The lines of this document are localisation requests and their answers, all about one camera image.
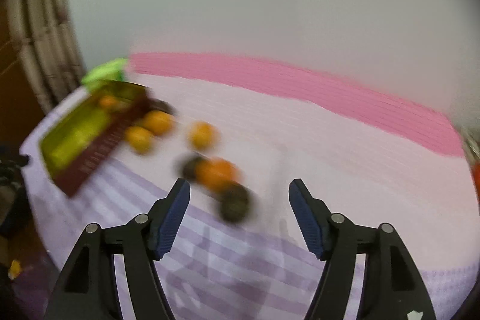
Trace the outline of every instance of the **curtain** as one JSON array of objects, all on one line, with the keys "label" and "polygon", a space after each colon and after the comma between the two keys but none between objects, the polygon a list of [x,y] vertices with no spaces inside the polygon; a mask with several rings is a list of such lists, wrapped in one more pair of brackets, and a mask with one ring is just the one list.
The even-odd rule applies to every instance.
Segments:
[{"label": "curtain", "polygon": [[48,113],[85,73],[67,0],[7,0],[10,35],[40,106]]}]

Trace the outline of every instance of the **metal pivot screw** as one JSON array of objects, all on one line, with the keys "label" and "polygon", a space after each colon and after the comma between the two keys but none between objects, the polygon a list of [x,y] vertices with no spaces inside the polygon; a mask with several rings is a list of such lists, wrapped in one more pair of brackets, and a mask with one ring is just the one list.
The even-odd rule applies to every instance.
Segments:
[{"label": "metal pivot screw", "polygon": [[148,214],[139,214],[137,217],[135,217],[135,222],[137,224],[143,224],[148,221]]},{"label": "metal pivot screw", "polygon": [[85,231],[86,231],[88,234],[92,234],[92,233],[95,232],[97,229],[98,229],[98,225],[95,224],[95,223],[88,224],[88,225],[85,227]]},{"label": "metal pivot screw", "polygon": [[342,224],[345,221],[345,216],[340,213],[332,214],[332,221],[338,224]]},{"label": "metal pivot screw", "polygon": [[392,233],[393,232],[393,227],[389,224],[389,223],[383,223],[380,228],[382,229],[382,231],[384,231],[385,233]]}]

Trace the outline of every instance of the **white sticker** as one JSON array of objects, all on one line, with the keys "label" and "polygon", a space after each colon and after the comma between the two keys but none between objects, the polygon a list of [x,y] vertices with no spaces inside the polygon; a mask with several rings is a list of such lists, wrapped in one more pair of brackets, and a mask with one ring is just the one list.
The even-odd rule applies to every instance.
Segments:
[{"label": "white sticker", "polygon": [[423,312],[417,312],[416,310],[411,311],[407,314],[409,320],[422,320]]}]

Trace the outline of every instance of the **blue gripper pad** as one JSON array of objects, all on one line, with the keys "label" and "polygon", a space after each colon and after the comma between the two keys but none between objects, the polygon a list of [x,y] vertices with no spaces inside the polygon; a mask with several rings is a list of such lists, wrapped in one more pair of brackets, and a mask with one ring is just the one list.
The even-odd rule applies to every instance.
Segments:
[{"label": "blue gripper pad", "polygon": [[289,200],[308,250],[320,259],[332,249],[327,222],[330,211],[323,201],[311,196],[301,179],[290,183]]},{"label": "blue gripper pad", "polygon": [[172,249],[189,202],[189,183],[184,179],[177,179],[167,197],[156,201],[148,212],[152,218],[148,248],[155,260],[162,259]]}]

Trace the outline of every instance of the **white wall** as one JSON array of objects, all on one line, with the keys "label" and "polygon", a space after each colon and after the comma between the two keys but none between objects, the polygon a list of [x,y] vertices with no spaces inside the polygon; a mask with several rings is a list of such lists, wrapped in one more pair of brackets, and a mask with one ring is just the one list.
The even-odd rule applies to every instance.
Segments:
[{"label": "white wall", "polygon": [[88,68],[139,51],[266,56],[480,127],[480,0],[69,0]]}]

